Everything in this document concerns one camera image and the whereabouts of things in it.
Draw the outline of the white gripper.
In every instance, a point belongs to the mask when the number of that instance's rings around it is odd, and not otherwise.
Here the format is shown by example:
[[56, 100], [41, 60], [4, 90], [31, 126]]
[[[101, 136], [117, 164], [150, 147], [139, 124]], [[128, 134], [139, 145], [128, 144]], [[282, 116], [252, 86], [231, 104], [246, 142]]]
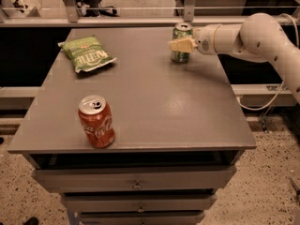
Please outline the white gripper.
[[203, 27], [195, 28], [193, 31], [194, 39], [191, 37], [182, 37], [169, 42], [170, 48], [174, 52], [192, 53], [197, 47], [199, 53], [215, 55], [215, 34], [220, 24], [209, 24]]

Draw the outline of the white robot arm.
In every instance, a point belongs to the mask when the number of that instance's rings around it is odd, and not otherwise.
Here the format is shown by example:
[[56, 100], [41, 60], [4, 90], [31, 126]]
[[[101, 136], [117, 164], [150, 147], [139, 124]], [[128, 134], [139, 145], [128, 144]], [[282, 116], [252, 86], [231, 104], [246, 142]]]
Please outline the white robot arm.
[[300, 102], [300, 49], [288, 39], [278, 21], [256, 13], [239, 24], [197, 27], [192, 36], [169, 42], [173, 52], [227, 54], [250, 62], [269, 62], [293, 97]]

